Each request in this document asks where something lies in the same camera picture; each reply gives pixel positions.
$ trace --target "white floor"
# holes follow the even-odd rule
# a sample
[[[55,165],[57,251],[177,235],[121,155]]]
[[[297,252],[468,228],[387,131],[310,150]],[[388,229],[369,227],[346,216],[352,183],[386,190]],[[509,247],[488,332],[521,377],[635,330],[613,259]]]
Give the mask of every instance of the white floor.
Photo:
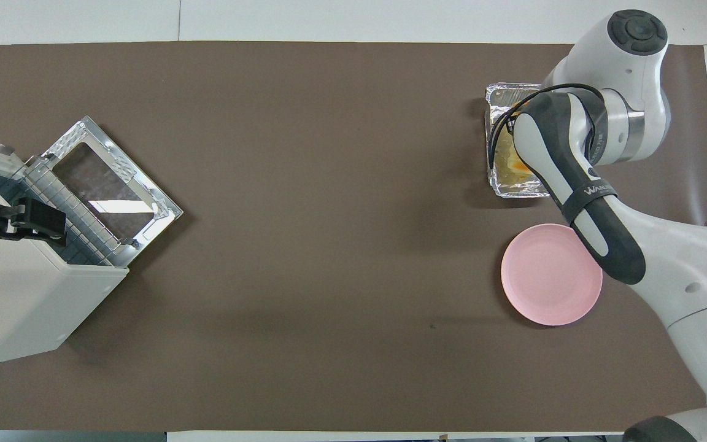
[[[573,43],[597,20],[630,8],[662,19],[672,43],[706,45],[707,66],[707,1],[700,0],[0,0],[0,44],[171,40]],[[245,436],[203,434],[204,440]],[[299,436],[308,440],[307,433],[281,434],[269,433],[267,439],[297,440]],[[329,436],[315,433],[314,439],[330,440]],[[393,433],[390,438],[404,436],[409,435]],[[171,439],[190,440],[179,435]]]

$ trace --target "black strap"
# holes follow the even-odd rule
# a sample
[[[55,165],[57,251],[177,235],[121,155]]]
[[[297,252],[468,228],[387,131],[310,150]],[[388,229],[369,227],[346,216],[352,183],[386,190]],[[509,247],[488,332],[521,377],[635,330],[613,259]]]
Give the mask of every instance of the black strap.
[[[583,209],[591,203],[591,201],[606,195],[617,196],[618,193],[605,179],[589,181],[586,184],[575,188],[561,207],[561,215],[563,215],[563,218],[566,219],[567,223],[572,224],[574,219],[578,217],[580,212],[582,212]]]

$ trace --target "wire rack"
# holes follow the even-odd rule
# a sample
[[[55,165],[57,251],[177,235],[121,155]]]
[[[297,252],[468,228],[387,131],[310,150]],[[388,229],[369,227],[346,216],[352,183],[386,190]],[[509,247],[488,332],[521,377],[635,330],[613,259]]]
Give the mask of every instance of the wire rack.
[[[23,174],[23,178],[14,177]],[[112,266],[109,257],[126,244],[104,226],[101,221],[75,196],[56,174],[48,159],[33,158],[10,179],[1,182],[0,194],[8,201],[30,196],[55,207],[67,215],[67,244],[51,244],[67,263]]]

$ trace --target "foil container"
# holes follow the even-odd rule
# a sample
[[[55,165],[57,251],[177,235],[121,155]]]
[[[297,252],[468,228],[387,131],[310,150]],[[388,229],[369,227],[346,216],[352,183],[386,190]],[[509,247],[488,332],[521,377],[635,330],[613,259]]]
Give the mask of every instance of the foil container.
[[[511,106],[539,90],[533,83],[494,83],[487,87],[485,111],[485,156],[490,131],[498,117],[507,112]],[[525,169],[525,165],[514,151],[514,141],[504,126],[498,137],[493,155],[493,168],[488,170],[487,179],[496,195],[502,198],[542,198],[550,196],[544,185],[533,173]]]

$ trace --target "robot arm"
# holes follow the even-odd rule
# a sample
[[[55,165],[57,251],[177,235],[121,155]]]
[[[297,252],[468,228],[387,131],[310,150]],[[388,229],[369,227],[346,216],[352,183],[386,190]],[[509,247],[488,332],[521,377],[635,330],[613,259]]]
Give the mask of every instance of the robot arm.
[[[662,23],[642,11],[600,22],[546,82],[589,84],[600,91],[600,105],[587,105],[586,91],[540,93],[516,109],[514,146],[601,268],[654,309],[707,395],[707,227],[631,209],[592,165],[648,157],[664,138],[659,67],[666,37]],[[707,409],[696,412],[707,416]]]

